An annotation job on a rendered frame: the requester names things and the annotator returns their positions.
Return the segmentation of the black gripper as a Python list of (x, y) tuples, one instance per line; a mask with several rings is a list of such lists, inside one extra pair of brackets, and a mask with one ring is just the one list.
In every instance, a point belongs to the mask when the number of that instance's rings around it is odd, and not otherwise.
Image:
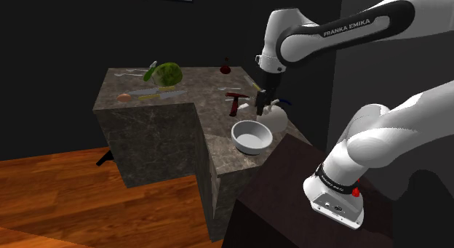
[(261, 90), (257, 91), (255, 97), (256, 115), (263, 114), (263, 108), (266, 100), (271, 100), (279, 87), (282, 80), (282, 73), (269, 73), (264, 71), (262, 75)]

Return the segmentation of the white spray bottle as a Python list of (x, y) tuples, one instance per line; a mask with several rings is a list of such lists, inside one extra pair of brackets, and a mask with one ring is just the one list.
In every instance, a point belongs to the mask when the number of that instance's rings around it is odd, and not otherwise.
[(272, 133), (284, 131), (289, 121), (285, 110), (276, 105), (278, 102), (291, 105), (286, 100), (275, 99), (270, 105), (264, 106), (262, 114), (256, 117), (256, 121), (268, 127)]

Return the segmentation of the red hammer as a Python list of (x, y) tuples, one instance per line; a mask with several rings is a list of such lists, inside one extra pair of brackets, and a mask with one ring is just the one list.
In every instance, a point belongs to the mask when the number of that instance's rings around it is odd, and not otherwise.
[(234, 93), (234, 92), (227, 92), (227, 93), (225, 93), (225, 96), (233, 98), (231, 111), (230, 111), (230, 114), (229, 114), (229, 116), (232, 116), (232, 117), (236, 116), (236, 114), (237, 114), (237, 110), (238, 110), (238, 107), (239, 107), (239, 105), (238, 105), (239, 98), (249, 98), (249, 96), (247, 96), (247, 95)]

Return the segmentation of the white bowl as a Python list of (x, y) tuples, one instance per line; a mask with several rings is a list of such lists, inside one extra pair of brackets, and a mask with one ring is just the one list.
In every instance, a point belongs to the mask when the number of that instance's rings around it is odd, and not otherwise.
[(255, 156), (271, 145), (273, 135), (270, 129), (260, 122), (243, 120), (232, 126), (231, 139), (239, 151)]

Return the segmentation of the green cabbage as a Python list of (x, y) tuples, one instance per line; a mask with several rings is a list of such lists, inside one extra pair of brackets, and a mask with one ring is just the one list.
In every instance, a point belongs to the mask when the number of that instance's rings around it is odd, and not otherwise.
[(183, 73), (177, 63), (163, 63), (155, 68), (151, 78), (156, 85), (169, 87), (181, 82)]

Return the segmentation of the dark robot stand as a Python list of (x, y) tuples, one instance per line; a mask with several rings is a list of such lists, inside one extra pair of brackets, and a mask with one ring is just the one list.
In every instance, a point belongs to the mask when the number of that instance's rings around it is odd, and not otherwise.
[(359, 180), (365, 208), (359, 229), (311, 208), (303, 181), (324, 158), (285, 135), (236, 200), (222, 248), (393, 248), (392, 201), (365, 177)]

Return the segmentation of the yellow handled tool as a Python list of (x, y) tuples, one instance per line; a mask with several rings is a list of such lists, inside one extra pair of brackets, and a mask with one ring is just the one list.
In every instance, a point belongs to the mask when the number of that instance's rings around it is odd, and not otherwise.
[(251, 87), (256, 88), (257, 91), (262, 90), (249, 76), (244, 76), (244, 78)]

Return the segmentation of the yellow handled knife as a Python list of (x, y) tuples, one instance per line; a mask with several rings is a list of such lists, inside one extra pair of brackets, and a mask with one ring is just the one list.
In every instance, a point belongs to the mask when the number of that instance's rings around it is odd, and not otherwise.
[(129, 95), (152, 95), (156, 94), (157, 92), (162, 92), (162, 91), (169, 91), (169, 90), (174, 90), (174, 86), (168, 86), (168, 87), (154, 87), (150, 89), (139, 89), (135, 91), (128, 92)]
[(159, 98), (159, 99), (163, 100), (163, 99), (167, 99), (170, 97), (182, 95), (185, 93), (186, 93), (186, 91), (184, 91), (184, 90), (178, 90), (178, 91), (173, 91), (173, 92), (164, 92), (164, 93), (159, 93), (159, 94), (144, 95), (144, 96), (140, 96), (138, 99), (139, 100), (148, 100), (148, 99), (153, 99), (153, 98)]

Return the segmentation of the green handled peeler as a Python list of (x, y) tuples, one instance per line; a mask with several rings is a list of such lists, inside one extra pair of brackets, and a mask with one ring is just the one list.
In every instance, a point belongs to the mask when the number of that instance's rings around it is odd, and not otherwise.
[(156, 60), (153, 61), (152, 64), (150, 64), (148, 71), (143, 76), (144, 81), (148, 81), (151, 78), (151, 75), (153, 74), (153, 72), (156, 69), (156, 64), (157, 64)]

